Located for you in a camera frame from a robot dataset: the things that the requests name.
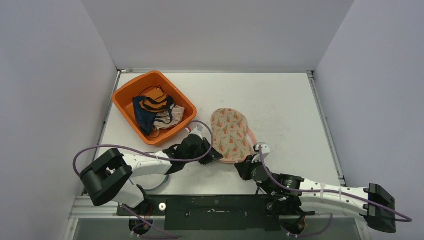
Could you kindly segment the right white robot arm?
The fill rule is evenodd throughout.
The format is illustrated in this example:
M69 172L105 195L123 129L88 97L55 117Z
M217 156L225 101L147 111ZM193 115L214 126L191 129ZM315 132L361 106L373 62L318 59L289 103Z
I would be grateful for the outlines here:
M357 188L333 186L300 176L272 173L252 159L249 156L236 163L235 168L242 180L254 181L266 194L269 213L275 217L326 213L364 221L379 232L397 231L395 198L378 184Z

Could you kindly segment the orange plastic tub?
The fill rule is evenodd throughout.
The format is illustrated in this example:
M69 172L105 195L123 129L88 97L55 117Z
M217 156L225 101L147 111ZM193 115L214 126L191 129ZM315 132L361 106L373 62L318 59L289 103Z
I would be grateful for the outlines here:
M143 133L136 121L133 98L147 96L158 90L163 90L166 95L172 97L176 105L183 107L184 114L177 126L160 130L157 137L152 137ZM195 105L163 73L156 70L142 74L119 87L112 95L112 102L141 140L147 145L157 147L182 131L197 115Z

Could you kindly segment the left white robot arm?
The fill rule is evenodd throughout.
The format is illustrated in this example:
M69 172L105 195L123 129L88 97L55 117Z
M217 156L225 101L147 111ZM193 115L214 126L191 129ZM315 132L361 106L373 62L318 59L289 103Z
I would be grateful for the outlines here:
M223 158L212 144L196 134L189 134L180 144L156 153L142 153L134 149L121 153L120 145L109 145L108 150L77 175L94 206L109 202L127 205L136 215L149 210L149 201L140 185L131 179L147 175L164 175L182 171L186 164L207 165Z

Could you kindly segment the floral padded bra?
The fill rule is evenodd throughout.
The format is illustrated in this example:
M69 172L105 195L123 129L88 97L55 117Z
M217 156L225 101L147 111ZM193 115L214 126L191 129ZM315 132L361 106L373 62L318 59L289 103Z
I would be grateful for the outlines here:
M213 133L213 148L223 158L223 164L236 164L254 155L257 140L248 126L247 118L232 108L215 110L210 119Z

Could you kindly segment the navy blue bra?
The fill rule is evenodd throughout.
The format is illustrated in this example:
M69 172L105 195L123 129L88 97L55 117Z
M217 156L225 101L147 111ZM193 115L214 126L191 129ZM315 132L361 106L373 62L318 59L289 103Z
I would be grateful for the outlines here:
M150 112L142 108L141 103L144 96L135 96L132 98L135 121L145 136L149 136L154 130L154 121L157 116L155 112Z

